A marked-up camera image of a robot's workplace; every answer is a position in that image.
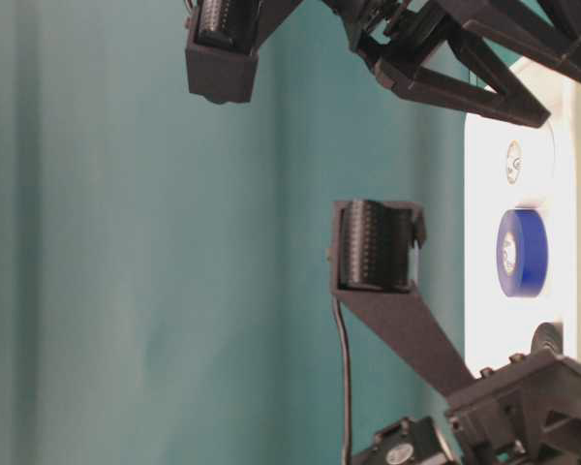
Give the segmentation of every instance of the black 3d-printed part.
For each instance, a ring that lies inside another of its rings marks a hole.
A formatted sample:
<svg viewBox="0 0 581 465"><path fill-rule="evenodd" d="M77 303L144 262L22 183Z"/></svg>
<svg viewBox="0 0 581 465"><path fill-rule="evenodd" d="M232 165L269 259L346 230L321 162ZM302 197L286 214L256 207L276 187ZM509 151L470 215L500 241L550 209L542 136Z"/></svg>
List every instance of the black 3d-printed part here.
<svg viewBox="0 0 581 465"><path fill-rule="evenodd" d="M387 201L383 205L397 210L408 209L411 212L413 240L421 247L426 240L421 207L404 201ZM348 201L335 203L331 244L331 293L441 395L447 397L471 385L474 377L422 300L415 283L411 282L410 289L405 294L345 287L341 279L344 249L342 230L343 217L350 206Z"/></svg>
<svg viewBox="0 0 581 465"><path fill-rule="evenodd" d="M216 104L246 103L252 97L259 57L224 50L197 42L200 9L196 7L190 24L185 57L190 92Z"/></svg>
<svg viewBox="0 0 581 465"><path fill-rule="evenodd" d="M342 223L340 282L348 289L408 292L412 211L352 201Z"/></svg>
<svg viewBox="0 0 581 465"><path fill-rule="evenodd" d="M485 465L500 457L503 464L576 464L581 365L549 350L511 361L447 399L464 462Z"/></svg>
<svg viewBox="0 0 581 465"><path fill-rule="evenodd" d="M255 0L202 0L197 42L202 45L251 51L256 32Z"/></svg>
<svg viewBox="0 0 581 465"><path fill-rule="evenodd" d="M352 465L454 465L454 455L432 418L409 418L375 434L373 445L353 457Z"/></svg>

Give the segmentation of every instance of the black plastic arm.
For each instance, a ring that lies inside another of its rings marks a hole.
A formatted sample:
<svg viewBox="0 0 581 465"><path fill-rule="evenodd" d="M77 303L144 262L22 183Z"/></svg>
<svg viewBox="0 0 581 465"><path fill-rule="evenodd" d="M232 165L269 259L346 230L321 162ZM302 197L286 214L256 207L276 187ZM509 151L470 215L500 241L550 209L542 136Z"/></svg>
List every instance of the black plastic arm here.
<svg viewBox="0 0 581 465"><path fill-rule="evenodd" d="M410 202L384 202L382 205L387 208L408 210L412 214L413 232L410 233L414 236L413 240L418 245L423 244L426 232L420 206ZM352 203L347 201L338 201L334 206L331 245L332 294L441 395L449 396L471 385L474 377L422 300L413 282L406 292L369 290L369 283L364 283L364 289L359 289L356 283L365 276L364 271L370 277L373 276L372 270L379 270L379 264L376 262L367 263L360 269L357 272L357 279L342 276L343 257L346 254L343 250L346 246L343 246L343 243L349 245L349 241L352 240L351 237L345 239L342 237L344 215L351 213L351 206ZM355 232L349 233L362 235L369 231L375 233L378 229L368 228L364 232L356 229ZM375 237L374 240L376 242L364 244L363 252L357 251L352 262L356 263L357 258L365 256L371 250L375 252L376 257L390 255L384 252L388 241L382 242L380 237ZM409 247L407 234L389 238L389 242L396 241L400 241L403 247Z"/></svg>
<svg viewBox="0 0 581 465"><path fill-rule="evenodd" d="M436 0L461 26L581 82L581 0Z"/></svg>

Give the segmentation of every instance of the white surface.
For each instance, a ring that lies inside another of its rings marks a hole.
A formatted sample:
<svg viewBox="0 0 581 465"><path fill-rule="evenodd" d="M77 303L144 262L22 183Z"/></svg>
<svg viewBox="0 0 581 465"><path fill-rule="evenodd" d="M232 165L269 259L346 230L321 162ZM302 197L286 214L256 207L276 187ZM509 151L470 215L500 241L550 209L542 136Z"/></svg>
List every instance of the white surface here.
<svg viewBox="0 0 581 465"><path fill-rule="evenodd" d="M467 118L465 352L476 374L528 353L535 329L545 322L562 322L566 355L581 358L581 86L526 59L513 69L552 116L538 130ZM511 171L508 180L514 142L520 171ZM500 221L507 210L522 207L535 208L547 230L548 273L536 298L506 297L497 274Z"/></svg>

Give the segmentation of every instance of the screw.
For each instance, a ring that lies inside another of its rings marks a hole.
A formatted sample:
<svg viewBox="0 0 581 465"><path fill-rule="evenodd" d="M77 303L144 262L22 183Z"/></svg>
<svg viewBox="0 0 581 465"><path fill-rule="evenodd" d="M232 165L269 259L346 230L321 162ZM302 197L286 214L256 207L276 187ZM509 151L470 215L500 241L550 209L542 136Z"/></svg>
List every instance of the screw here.
<svg viewBox="0 0 581 465"><path fill-rule="evenodd" d="M519 362L525 360L525 358L527 358L525 356L525 354L514 354L513 356L510 357L510 362L511 363L519 363Z"/></svg>
<svg viewBox="0 0 581 465"><path fill-rule="evenodd" d="M489 376L493 376L495 374L495 370L493 368L484 368L480 370L480 376L483 380L488 378Z"/></svg>

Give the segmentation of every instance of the black bracket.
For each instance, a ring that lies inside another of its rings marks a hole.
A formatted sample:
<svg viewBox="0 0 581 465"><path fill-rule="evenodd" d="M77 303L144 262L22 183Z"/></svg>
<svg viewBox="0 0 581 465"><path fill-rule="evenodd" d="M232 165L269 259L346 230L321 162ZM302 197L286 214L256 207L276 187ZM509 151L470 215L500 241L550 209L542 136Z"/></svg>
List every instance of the black bracket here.
<svg viewBox="0 0 581 465"><path fill-rule="evenodd" d="M419 205L411 202L384 202L382 205L410 211L413 239L418 245L423 244L425 228ZM349 201L337 201L334 205L331 244L333 295L441 395L447 397L471 385L474 377L422 300L415 283L411 282L405 292L350 289L343 283L343 217L350 213L351 206Z"/></svg>

